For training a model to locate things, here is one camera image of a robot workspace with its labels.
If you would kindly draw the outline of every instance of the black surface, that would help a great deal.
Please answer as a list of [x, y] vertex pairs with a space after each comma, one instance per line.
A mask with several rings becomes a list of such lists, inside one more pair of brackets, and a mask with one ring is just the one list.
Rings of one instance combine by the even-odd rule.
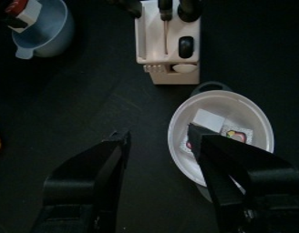
[[[299, 168], [299, 1], [205, 1], [202, 81], [266, 112], [276, 153]], [[217, 232], [211, 203], [170, 156], [173, 114], [194, 86], [154, 86], [136, 64], [134, 19], [104, 1], [68, 0], [75, 42], [54, 58], [15, 57], [0, 25], [0, 228], [29, 232], [43, 183], [115, 129], [132, 147], [118, 232]]]

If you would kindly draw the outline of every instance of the knife handle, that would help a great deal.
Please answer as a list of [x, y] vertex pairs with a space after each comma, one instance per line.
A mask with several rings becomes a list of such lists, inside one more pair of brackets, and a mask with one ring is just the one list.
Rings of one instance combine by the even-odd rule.
[[187, 23], [197, 21], [202, 15], [202, 4], [199, 0], [181, 0], [178, 15]]
[[158, 8], [163, 21], [173, 19], [173, 0], [158, 0]]
[[132, 17], [143, 16], [143, 4], [139, 0], [108, 0], [108, 3], [127, 11]]

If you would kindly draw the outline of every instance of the dark countertop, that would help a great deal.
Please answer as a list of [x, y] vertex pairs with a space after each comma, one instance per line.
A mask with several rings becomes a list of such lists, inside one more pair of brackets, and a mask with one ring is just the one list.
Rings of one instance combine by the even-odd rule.
[[[130, 127], [118, 232], [218, 232], [211, 203], [170, 156], [173, 114], [195, 86], [154, 86], [134, 20], [106, 1], [67, 0], [76, 37], [62, 56], [20, 60], [0, 26], [0, 227], [29, 232], [60, 163]], [[276, 154], [299, 168], [299, 1], [205, 1], [201, 81], [265, 111]]]

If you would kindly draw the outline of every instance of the knife block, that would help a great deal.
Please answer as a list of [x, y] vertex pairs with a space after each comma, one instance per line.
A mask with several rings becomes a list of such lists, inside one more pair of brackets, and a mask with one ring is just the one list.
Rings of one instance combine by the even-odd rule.
[[[143, 1], [143, 16], [135, 19], [136, 60], [150, 73], [155, 85], [195, 85], [199, 83], [201, 18], [186, 23], [178, 16], [179, 1], [173, 2], [173, 19], [169, 21], [167, 50], [165, 52], [165, 21], [158, 1]], [[194, 53], [179, 56], [179, 39], [194, 38]]]

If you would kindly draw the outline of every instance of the white bowl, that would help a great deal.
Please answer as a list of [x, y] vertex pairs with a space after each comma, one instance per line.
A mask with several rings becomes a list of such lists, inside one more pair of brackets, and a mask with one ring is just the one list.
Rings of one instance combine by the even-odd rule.
[[203, 92], [190, 97], [179, 106], [169, 130], [169, 145], [173, 159], [186, 176], [206, 187], [201, 167], [191, 153], [181, 149], [187, 125], [199, 109], [225, 117], [225, 123], [253, 130], [251, 145], [267, 152], [274, 151], [274, 135], [270, 122], [261, 108], [245, 96], [223, 90]]

